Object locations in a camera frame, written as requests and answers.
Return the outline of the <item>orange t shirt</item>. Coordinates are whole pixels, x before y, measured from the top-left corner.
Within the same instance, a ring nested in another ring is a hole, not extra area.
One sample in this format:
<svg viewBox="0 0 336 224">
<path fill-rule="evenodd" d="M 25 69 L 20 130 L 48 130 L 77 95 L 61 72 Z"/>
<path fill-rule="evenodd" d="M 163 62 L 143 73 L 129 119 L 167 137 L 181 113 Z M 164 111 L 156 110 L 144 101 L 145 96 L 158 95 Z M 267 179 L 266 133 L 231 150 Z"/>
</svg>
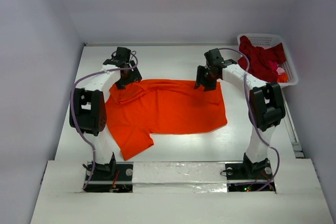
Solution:
<svg viewBox="0 0 336 224">
<path fill-rule="evenodd" d="M 148 79 L 119 90 L 105 103 L 107 127 L 125 161 L 154 145 L 151 134 L 197 134 L 228 123 L 222 90 L 195 89 L 189 80 Z"/>
</svg>

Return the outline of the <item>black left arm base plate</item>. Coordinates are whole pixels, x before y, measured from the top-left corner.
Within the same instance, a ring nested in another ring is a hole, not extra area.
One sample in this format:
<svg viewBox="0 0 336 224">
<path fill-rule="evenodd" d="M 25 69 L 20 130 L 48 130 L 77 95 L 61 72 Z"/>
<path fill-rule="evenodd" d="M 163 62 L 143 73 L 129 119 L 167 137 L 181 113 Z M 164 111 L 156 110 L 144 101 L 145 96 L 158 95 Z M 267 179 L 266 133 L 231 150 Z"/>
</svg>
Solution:
<svg viewBox="0 0 336 224">
<path fill-rule="evenodd" d="M 133 163 L 117 162 L 112 171 L 96 165 L 93 175 L 85 187 L 87 193 L 131 193 L 133 191 Z"/>
</svg>

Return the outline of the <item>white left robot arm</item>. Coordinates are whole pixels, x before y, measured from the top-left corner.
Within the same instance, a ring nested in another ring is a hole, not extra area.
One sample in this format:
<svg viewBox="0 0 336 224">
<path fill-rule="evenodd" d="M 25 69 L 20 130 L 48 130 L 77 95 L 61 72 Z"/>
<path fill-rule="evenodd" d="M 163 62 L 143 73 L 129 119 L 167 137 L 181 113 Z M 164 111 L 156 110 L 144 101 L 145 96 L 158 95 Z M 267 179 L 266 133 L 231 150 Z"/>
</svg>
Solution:
<svg viewBox="0 0 336 224">
<path fill-rule="evenodd" d="M 110 97 L 110 88 L 124 90 L 142 80 L 135 54 L 131 49 L 118 47 L 99 71 L 78 79 L 70 92 L 70 126 L 92 149 L 92 161 L 84 166 L 89 177 L 111 179 L 116 174 L 116 159 L 108 150 L 105 102 Z"/>
</svg>

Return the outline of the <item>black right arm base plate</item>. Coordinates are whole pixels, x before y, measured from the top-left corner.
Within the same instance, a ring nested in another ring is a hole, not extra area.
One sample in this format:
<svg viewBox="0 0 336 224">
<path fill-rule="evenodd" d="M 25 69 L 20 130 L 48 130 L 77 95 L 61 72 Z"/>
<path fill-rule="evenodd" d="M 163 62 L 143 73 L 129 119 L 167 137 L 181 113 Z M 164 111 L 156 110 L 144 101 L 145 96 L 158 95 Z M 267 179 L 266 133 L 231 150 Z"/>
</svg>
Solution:
<svg viewBox="0 0 336 224">
<path fill-rule="evenodd" d="M 228 192 L 254 192 L 262 188 L 272 178 L 270 162 L 261 168 L 249 171 L 244 163 L 226 163 L 221 175 L 226 177 Z"/>
</svg>

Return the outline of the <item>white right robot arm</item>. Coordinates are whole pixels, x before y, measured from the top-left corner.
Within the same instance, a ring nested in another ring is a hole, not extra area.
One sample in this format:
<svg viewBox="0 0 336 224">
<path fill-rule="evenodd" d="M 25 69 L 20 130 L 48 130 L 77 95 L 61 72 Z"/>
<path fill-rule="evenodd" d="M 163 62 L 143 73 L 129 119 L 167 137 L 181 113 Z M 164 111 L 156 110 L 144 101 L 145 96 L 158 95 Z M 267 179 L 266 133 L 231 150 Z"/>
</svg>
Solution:
<svg viewBox="0 0 336 224">
<path fill-rule="evenodd" d="M 195 88 L 203 86 L 204 91 L 212 91 L 223 80 L 242 90 L 253 126 L 242 162 L 226 164 L 225 176 L 230 181 L 260 180 L 271 169 L 268 159 L 271 137 L 286 115 L 281 87 L 277 82 L 262 81 L 250 74 L 245 54 L 241 54 L 247 62 L 245 67 L 235 60 L 225 60 L 220 48 L 209 50 L 204 56 L 206 64 L 197 68 Z"/>
</svg>

